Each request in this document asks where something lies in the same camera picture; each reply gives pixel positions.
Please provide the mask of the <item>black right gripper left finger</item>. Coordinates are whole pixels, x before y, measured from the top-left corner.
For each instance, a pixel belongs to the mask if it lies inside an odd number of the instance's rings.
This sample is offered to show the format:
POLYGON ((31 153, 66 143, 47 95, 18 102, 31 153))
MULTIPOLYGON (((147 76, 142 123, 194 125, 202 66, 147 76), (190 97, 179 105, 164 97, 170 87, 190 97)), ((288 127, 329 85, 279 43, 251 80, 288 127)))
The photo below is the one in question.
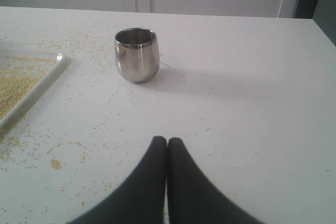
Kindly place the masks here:
POLYGON ((155 136, 126 180, 71 223, 163 223, 167 141, 155 136))

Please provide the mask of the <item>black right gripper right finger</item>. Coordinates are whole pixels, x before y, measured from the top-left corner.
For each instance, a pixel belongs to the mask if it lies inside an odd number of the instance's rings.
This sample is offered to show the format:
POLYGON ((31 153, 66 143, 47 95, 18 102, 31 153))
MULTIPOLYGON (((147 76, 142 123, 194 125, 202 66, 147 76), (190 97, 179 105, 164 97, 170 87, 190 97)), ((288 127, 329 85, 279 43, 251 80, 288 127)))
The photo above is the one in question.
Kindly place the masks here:
POLYGON ((167 200, 170 223, 261 223, 208 180, 177 137, 168 143, 167 200))

